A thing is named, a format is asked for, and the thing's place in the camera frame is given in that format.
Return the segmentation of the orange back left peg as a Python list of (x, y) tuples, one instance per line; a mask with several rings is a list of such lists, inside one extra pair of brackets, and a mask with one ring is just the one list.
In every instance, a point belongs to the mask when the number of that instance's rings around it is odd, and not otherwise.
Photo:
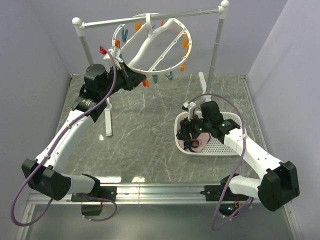
[(142, 22), (136, 22), (135, 23), (135, 32), (136, 33), (141, 29), (142, 24), (143, 24)]

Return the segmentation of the orange right middle peg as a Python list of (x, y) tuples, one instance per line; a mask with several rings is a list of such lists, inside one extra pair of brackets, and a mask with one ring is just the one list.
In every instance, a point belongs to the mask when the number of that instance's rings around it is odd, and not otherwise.
[(192, 56), (192, 52), (189, 52), (188, 54), (186, 53), (185, 56), (182, 57), (182, 59), (187, 59), (189, 56)]

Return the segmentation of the orange clothes peg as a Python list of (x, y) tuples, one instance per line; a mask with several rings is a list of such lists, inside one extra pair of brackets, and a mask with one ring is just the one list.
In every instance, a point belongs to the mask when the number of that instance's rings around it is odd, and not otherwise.
[(115, 45), (117, 48), (120, 48), (120, 47), (121, 47), (120, 41), (117, 40), (116, 38), (114, 39), (114, 45)]
[(146, 87), (146, 88), (149, 88), (149, 87), (150, 87), (150, 83), (149, 83), (149, 81), (148, 81), (147, 78), (144, 78), (144, 79), (142, 80), (142, 85), (143, 85), (144, 87)]

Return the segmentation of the white round clip hanger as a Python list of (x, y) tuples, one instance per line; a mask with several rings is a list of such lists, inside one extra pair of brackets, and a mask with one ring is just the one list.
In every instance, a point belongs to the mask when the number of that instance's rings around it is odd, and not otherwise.
[[(193, 40), (190, 31), (177, 18), (161, 17), (160, 20), (152, 20), (158, 13), (142, 13), (136, 15), (141, 17), (142, 26), (133, 33), (129, 32), (129, 24), (122, 23), (114, 31), (111, 39), (111, 47), (115, 46), (114, 39), (120, 41), (120, 57), (127, 66), (142, 74), (168, 74), (170, 71), (180, 71), (180, 66), (188, 60), (182, 59), (186, 54), (192, 52)], [(178, 26), (181, 25), (180, 33), (177, 35)], [(128, 29), (127, 41), (122, 42), (122, 28)], [(183, 49), (184, 34), (189, 38), (188, 49)]]

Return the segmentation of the aluminium mounting rail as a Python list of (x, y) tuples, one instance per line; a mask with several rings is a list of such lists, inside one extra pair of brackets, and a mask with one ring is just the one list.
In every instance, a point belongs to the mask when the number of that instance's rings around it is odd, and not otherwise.
[[(115, 186), (117, 205), (171, 205), (171, 204), (213, 204), (217, 201), (206, 201), (205, 186), (219, 186), (219, 182), (169, 182), (169, 183), (110, 183), (104, 187)], [(61, 200), (53, 200), (52, 205), (100, 205), (100, 201), (75, 202), (72, 194)], [(27, 204), (46, 205), (50, 198), (31, 190)]]

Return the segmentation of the pink underwear navy trim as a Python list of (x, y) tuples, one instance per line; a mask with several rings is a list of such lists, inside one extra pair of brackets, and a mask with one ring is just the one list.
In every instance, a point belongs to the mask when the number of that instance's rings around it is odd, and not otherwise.
[(201, 133), (198, 138), (193, 139), (191, 142), (186, 142), (178, 139), (178, 135), (180, 134), (181, 129), (179, 129), (176, 133), (176, 139), (178, 144), (183, 151), (188, 153), (200, 153), (207, 143), (211, 140), (211, 135), (207, 132)]

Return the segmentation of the white clothes rack stand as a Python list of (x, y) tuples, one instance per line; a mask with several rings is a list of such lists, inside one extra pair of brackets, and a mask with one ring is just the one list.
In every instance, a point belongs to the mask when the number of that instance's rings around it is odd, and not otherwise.
[[(219, 22), (216, 32), (216, 38), (213, 47), (213, 54), (209, 69), (209, 77), (207, 80), (203, 80), (201, 85), (203, 87), (203, 93), (205, 98), (209, 98), (210, 95), (210, 86), (213, 81), (213, 75), (215, 72), (216, 59), (218, 55), (218, 48), (221, 39), (221, 32), (223, 28), (224, 20), (227, 16), (228, 7), (230, 3), (227, 0), (223, 0), (217, 8), (206, 9), (206, 10), (195, 10), (195, 11), (185, 11), (185, 12), (174, 12), (174, 13), (158, 13), (157, 16), (153, 16), (152, 20), (160, 20), (161, 17), (169, 17), (176, 18), (179, 17), (189, 17), (189, 16), (198, 16), (205, 14), (214, 14), (217, 13), (219, 15)], [(110, 96), (115, 93), (116, 90), (113, 90), (116, 84), (116, 65), (113, 64), (111, 67), (111, 71), (107, 72), (106, 68), (102, 64), (95, 64), (92, 58), (91, 51), (89, 49), (89, 45), (86, 40), (86, 29), (91, 28), (99, 28), (111, 25), (120, 25), (120, 24), (129, 24), (134, 23), (138, 20), (141, 20), (141, 17), (129, 17), (122, 19), (113, 19), (113, 20), (105, 20), (105, 21), (96, 21), (96, 22), (82, 22), (82, 20), (78, 17), (72, 19), (72, 24), (77, 32), (77, 35), (81, 41), (83, 50), (87, 57), (89, 67), (87, 69), (85, 75), (85, 87), (86, 91), (91, 94), (91, 98), (99, 99), (99, 105), (103, 105), (107, 108), (107, 115), (110, 115), (110, 111), (112, 110), (112, 105), (109, 103)]]

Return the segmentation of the orange right upper peg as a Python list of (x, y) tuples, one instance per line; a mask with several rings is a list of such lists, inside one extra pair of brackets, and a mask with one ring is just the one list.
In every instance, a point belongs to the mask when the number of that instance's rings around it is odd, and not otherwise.
[(184, 34), (183, 42), (182, 42), (182, 48), (188, 50), (189, 47), (189, 37), (187, 34)]

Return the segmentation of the orange front clothes peg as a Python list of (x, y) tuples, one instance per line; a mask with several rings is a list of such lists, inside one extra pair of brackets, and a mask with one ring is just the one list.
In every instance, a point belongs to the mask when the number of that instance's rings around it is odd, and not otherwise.
[(146, 87), (146, 88), (149, 88), (149, 87), (150, 87), (150, 83), (149, 83), (149, 81), (148, 81), (147, 78), (144, 78), (144, 79), (142, 80), (142, 85), (143, 85), (144, 87)]

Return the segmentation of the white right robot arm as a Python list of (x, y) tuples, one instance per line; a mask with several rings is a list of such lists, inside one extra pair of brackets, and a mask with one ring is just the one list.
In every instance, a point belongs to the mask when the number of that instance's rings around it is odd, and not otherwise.
[(196, 112), (195, 102), (182, 105), (186, 117), (179, 122), (175, 139), (183, 151), (199, 153), (210, 140), (230, 148), (251, 166), (258, 178), (249, 178), (237, 173), (221, 180), (218, 196), (226, 200), (236, 195), (259, 199), (262, 205), (274, 212), (300, 194), (296, 166), (283, 162), (254, 142), (240, 123), (225, 117), (215, 101), (200, 105)]

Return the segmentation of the teal left back peg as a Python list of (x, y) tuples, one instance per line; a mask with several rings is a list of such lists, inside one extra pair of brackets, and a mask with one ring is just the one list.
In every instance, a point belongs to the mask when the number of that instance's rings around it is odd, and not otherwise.
[(129, 30), (123, 27), (121, 29), (121, 40), (123, 43), (125, 43), (127, 41), (128, 34), (129, 34)]

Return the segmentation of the teal front clothes peg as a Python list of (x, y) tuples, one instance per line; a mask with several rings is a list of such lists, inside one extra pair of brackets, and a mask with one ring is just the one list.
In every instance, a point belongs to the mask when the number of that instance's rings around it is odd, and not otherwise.
[(153, 74), (152, 75), (152, 80), (153, 80), (154, 84), (157, 84), (158, 83), (158, 75), (157, 74)]

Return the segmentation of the white perforated plastic basket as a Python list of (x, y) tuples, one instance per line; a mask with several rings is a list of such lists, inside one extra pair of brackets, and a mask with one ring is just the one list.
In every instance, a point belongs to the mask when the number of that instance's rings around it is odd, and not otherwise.
[[(196, 122), (199, 125), (198, 129), (208, 130), (209, 128), (213, 127), (209, 119), (203, 118), (202, 112), (197, 111), (195, 112), (197, 115)], [(242, 126), (240, 116), (232, 113), (232, 112), (221, 112), (220, 113), (223, 117), (223, 121), (232, 120), (240, 127)], [(188, 119), (189, 113), (184, 111), (180, 113), (174, 122), (174, 133), (177, 135), (178, 131), (181, 130), (180, 122), (183, 121), (185, 118)], [(201, 151), (192, 152), (190, 150), (184, 149), (184, 144), (180, 144), (180, 140), (177, 136), (175, 136), (175, 144), (177, 148), (185, 155), (188, 156), (198, 156), (198, 157), (234, 157), (238, 154), (232, 150), (227, 145), (224, 145), (219, 139), (210, 137), (210, 140), (206, 143), (206, 145), (202, 148)]]

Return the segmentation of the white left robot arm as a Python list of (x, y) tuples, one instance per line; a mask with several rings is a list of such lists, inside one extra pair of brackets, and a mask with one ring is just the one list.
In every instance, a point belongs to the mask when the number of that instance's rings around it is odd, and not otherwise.
[(61, 129), (36, 159), (23, 162), (21, 168), (28, 186), (56, 201), (68, 194), (83, 194), (89, 201), (96, 201), (101, 195), (100, 180), (88, 174), (65, 175), (69, 156), (104, 112), (106, 99), (118, 90), (135, 89), (146, 78), (125, 63), (110, 71), (102, 64), (90, 65)]

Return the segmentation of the orange right back peg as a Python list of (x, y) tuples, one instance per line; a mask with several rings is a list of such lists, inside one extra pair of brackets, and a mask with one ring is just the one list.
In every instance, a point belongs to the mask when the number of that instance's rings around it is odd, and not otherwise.
[(181, 31), (181, 28), (182, 28), (182, 27), (181, 27), (181, 24), (179, 24), (179, 25), (178, 25), (177, 32), (176, 32), (176, 35), (177, 35), (177, 36), (179, 35), (179, 33), (180, 33), (180, 31)]

